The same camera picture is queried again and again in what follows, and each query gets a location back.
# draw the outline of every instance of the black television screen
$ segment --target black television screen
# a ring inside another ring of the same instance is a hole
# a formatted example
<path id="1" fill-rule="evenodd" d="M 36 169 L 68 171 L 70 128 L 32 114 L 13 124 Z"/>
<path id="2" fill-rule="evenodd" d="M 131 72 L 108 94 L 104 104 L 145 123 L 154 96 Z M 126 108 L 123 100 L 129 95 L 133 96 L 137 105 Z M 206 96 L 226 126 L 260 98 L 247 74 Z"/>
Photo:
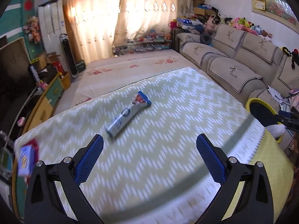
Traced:
<path id="1" fill-rule="evenodd" d="M 23 37 L 0 48 L 0 130 L 7 134 L 36 87 L 29 65 Z"/>

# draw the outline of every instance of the curtain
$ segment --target curtain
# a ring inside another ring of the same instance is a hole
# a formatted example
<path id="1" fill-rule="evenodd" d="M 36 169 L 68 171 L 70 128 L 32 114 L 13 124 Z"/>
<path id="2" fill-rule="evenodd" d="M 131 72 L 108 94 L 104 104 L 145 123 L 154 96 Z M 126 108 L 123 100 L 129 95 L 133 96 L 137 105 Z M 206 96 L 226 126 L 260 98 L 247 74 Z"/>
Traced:
<path id="1" fill-rule="evenodd" d="M 178 16 L 188 16 L 191 0 L 121 0 L 114 45 L 126 43 L 155 29 L 169 31 L 168 23 Z"/>
<path id="2" fill-rule="evenodd" d="M 63 0 L 82 59 L 112 56 L 120 0 Z"/>

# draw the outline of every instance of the silver bolt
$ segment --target silver bolt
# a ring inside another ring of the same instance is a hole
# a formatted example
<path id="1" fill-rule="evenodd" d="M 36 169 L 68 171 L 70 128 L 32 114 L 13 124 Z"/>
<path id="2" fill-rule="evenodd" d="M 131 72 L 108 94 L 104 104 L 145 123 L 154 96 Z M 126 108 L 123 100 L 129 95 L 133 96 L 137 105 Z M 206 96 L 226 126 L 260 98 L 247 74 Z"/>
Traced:
<path id="1" fill-rule="evenodd" d="M 67 157 L 65 157 L 65 158 L 63 159 L 63 162 L 64 162 L 64 163 L 69 163 L 69 162 L 71 162 L 71 160 L 72 160 L 72 158 L 69 157 L 69 156 L 67 156 Z"/>
<path id="2" fill-rule="evenodd" d="M 42 165 L 42 161 L 38 161 L 37 163 L 36 163 L 36 166 L 37 167 L 40 167 Z"/>
<path id="3" fill-rule="evenodd" d="M 263 167 L 264 165 L 263 165 L 263 163 L 262 163 L 261 161 L 258 161 L 258 162 L 257 162 L 257 166 L 258 166 L 258 167 Z"/>
<path id="4" fill-rule="evenodd" d="M 230 157 L 229 158 L 229 161 L 231 162 L 231 163 L 236 163 L 237 162 L 237 158 L 235 158 L 235 157 Z"/>

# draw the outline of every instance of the beige sofa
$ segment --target beige sofa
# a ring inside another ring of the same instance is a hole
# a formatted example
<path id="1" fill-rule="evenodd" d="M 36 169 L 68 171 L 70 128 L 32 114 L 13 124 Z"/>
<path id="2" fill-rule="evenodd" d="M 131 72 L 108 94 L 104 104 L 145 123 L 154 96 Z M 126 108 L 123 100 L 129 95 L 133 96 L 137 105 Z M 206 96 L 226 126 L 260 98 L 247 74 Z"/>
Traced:
<path id="1" fill-rule="evenodd" d="M 278 112 L 279 103 L 268 92 L 268 85 L 283 97 L 299 88 L 299 68 L 292 70 L 291 58 L 259 36 L 221 24 L 213 47 L 198 43 L 198 35 L 182 33 L 178 37 L 180 53 L 243 105 L 256 97 Z"/>

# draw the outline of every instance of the painting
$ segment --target painting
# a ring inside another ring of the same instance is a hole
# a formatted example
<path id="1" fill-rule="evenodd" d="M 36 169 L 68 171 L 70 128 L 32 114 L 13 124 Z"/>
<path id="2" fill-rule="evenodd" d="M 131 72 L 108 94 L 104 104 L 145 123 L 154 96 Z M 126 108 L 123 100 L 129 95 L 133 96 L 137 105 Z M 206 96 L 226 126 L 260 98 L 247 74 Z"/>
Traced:
<path id="1" fill-rule="evenodd" d="M 285 0 L 259 0 L 265 2 L 265 10 L 255 8 L 255 1 L 252 0 L 253 12 L 274 19 L 299 33 L 299 22 Z"/>

